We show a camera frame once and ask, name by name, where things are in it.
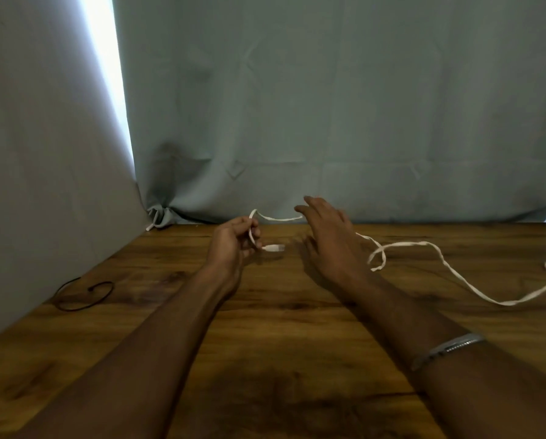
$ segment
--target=hand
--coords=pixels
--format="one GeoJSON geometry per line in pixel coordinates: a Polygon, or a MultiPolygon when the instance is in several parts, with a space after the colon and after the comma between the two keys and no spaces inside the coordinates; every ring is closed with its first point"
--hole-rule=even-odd
{"type": "Polygon", "coordinates": [[[222,280],[223,293],[232,293],[240,282],[244,259],[255,253],[256,249],[248,238],[248,231],[252,231],[257,248],[262,244],[259,240],[261,230],[257,219],[247,216],[237,217],[219,227],[216,227],[204,269],[210,270],[222,280]]]}
{"type": "Polygon", "coordinates": [[[308,206],[299,205],[312,227],[313,238],[304,240],[313,265],[334,285],[345,288],[368,280],[365,254],[344,211],[334,209],[322,198],[304,197],[308,206]]]}

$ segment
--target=silver bracelet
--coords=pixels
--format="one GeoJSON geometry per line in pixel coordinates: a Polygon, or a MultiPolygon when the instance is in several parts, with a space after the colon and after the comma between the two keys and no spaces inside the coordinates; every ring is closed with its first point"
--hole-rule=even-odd
{"type": "Polygon", "coordinates": [[[411,362],[411,370],[417,371],[426,363],[433,361],[439,356],[444,356],[452,351],[482,342],[483,340],[484,337],[482,337],[480,334],[471,332],[464,334],[464,336],[452,339],[451,341],[444,342],[443,344],[438,345],[436,348],[431,349],[429,353],[416,357],[414,361],[411,362]]]}

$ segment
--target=white charging cable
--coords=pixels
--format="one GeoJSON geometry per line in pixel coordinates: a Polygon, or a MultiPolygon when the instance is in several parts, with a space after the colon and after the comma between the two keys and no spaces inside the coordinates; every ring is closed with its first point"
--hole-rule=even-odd
{"type": "MultiPolygon", "coordinates": [[[[255,214],[259,214],[265,220],[274,221],[274,222],[291,222],[291,221],[300,220],[300,219],[303,218],[303,216],[299,216],[299,217],[293,217],[291,219],[273,219],[273,217],[267,217],[267,216],[261,214],[256,209],[254,209],[249,214],[249,218],[253,218],[253,216],[255,214]]],[[[546,285],[545,285],[545,286],[541,287],[539,290],[532,291],[531,293],[526,294],[525,296],[521,297],[518,300],[506,300],[506,301],[503,301],[503,302],[498,302],[498,301],[490,298],[489,296],[487,296],[483,292],[479,291],[476,287],[472,286],[470,283],[468,283],[468,281],[464,277],[462,277],[458,271],[456,271],[452,266],[450,266],[450,264],[446,261],[446,259],[444,259],[444,255],[442,254],[442,250],[440,250],[440,248],[437,245],[433,244],[433,243],[422,241],[422,242],[396,242],[396,243],[381,245],[379,242],[377,242],[375,239],[373,239],[370,236],[364,236],[364,235],[359,234],[359,233],[356,233],[356,234],[358,236],[361,236],[363,239],[373,241],[377,245],[377,249],[374,250],[372,252],[372,254],[368,257],[368,260],[367,260],[368,264],[370,264],[372,262],[372,260],[375,258],[375,256],[377,254],[381,253],[381,260],[382,260],[381,264],[379,266],[371,268],[371,271],[379,271],[379,270],[383,269],[383,267],[386,265],[385,250],[388,249],[388,248],[392,248],[394,246],[431,246],[432,248],[434,248],[438,252],[438,256],[440,257],[440,260],[442,261],[444,266],[446,268],[448,268],[450,270],[450,272],[452,274],[454,274],[454,276],[457,279],[461,280],[470,289],[470,291],[472,291],[474,294],[478,295],[480,298],[486,300],[487,302],[495,303],[497,305],[503,305],[505,307],[512,307],[514,305],[517,305],[518,303],[527,302],[528,300],[534,299],[535,297],[538,297],[539,295],[542,295],[543,293],[546,292],[546,285]]],[[[251,242],[256,247],[257,245],[255,244],[255,239],[253,238],[253,235],[252,235],[250,230],[248,231],[248,237],[251,239],[251,242]]],[[[285,250],[285,245],[283,245],[283,244],[268,244],[268,245],[263,246],[262,249],[265,250],[265,251],[269,251],[269,252],[280,252],[280,251],[285,250]]]]}

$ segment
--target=black wire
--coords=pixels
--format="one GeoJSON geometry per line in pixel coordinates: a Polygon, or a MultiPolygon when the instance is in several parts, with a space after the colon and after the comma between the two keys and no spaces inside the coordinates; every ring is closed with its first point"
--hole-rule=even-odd
{"type": "Polygon", "coordinates": [[[93,285],[91,287],[88,287],[88,291],[89,292],[92,292],[94,291],[94,288],[96,288],[97,286],[100,286],[100,285],[107,285],[107,284],[110,284],[112,285],[112,287],[110,288],[110,291],[108,293],[106,293],[105,295],[103,295],[100,299],[98,299],[96,302],[94,303],[90,303],[84,307],[80,307],[80,308],[64,308],[62,307],[58,302],[55,301],[55,297],[59,294],[59,292],[61,290],[64,289],[64,287],[72,282],[75,282],[76,280],[80,279],[80,277],[77,277],[75,279],[72,279],[72,280],[68,280],[67,282],[65,282],[61,287],[59,287],[57,289],[57,291],[53,294],[52,298],[51,298],[51,303],[54,307],[56,307],[58,310],[60,311],[65,311],[65,312],[75,312],[75,311],[81,311],[81,310],[86,310],[87,308],[92,308],[94,305],[98,305],[99,303],[102,303],[113,291],[114,291],[114,282],[111,282],[109,280],[107,281],[103,281],[103,282],[99,282],[97,283],[96,285],[93,285]]]}

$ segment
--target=table surface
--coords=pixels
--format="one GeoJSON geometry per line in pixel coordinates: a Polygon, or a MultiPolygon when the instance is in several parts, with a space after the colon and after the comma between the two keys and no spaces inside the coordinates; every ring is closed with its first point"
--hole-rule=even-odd
{"type": "MultiPolygon", "coordinates": [[[[311,277],[295,238],[304,225],[264,225],[286,243],[244,271],[197,353],[170,437],[443,438],[405,375],[354,315],[311,277]]],[[[213,227],[146,233],[63,292],[116,284],[102,304],[61,312],[46,302],[0,334],[0,437],[17,430],[63,387],[137,327],[203,262],[213,227]]],[[[497,300],[546,283],[546,224],[359,225],[380,243],[440,246],[469,282],[497,300]]],[[[484,302],[429,247],[392,248],[382,274],[401,289],[546,372],[546,294],[518,305],[484,302]]]]}

